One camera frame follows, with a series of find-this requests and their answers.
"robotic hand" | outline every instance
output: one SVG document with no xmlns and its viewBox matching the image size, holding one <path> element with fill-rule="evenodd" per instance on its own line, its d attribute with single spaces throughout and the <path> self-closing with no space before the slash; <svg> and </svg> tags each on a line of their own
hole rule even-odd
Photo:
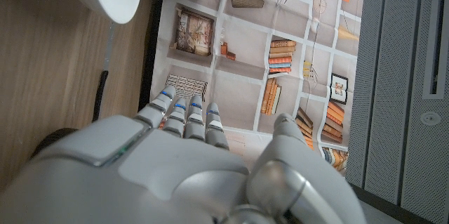
<svg viewBox="0 0 449 224">
<path fill-rule="evenodd" d="M 215 103 L 166 87 L 136 118 L 113 116 L 52 144 L 0 197 L 5 223 L 365 223 L 344 178 L 287 114 L 248 174 Z"/>
</svg>

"bookshelf poster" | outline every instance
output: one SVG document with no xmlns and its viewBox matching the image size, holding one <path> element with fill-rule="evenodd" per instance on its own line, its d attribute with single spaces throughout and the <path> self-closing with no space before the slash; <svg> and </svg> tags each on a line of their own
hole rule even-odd
<svg viewBox="0 0 449 224">
<path fill-rule="evenodd" d="M 223 126 L 242 134 L 269 136 L 288 113 L 313 151 L 345 160 L 362 8 L 363 0 L 163 0 L 150 98 L 175 85 L 180 97 L 217 103 Z"/>
</svg>

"picture frame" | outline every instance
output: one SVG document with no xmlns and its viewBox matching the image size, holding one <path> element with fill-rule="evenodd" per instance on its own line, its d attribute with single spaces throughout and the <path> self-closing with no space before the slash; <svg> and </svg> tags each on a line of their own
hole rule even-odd
<svg viewBox="0 0 449 224">
<path fill-rule="evenodd" d="M 340 103 L 343 105 L 346 105 L 346 102 L 348 100 L 348 93 L 343 90 L 338 90 L 333 87 L 330 88 L 330 101 Z"/>
<path fill-rule="evenodd" d="M 348 78 L 332 73 L 330 76 L 330 100 L 346 105 Z"/>
<path fill-rule="evenodd" d="M 209 56 L 213 40 L 214 20 L 186 8 L 176 9 L 178 21 L 175 44 L 177 50 Z"/>
</svg>

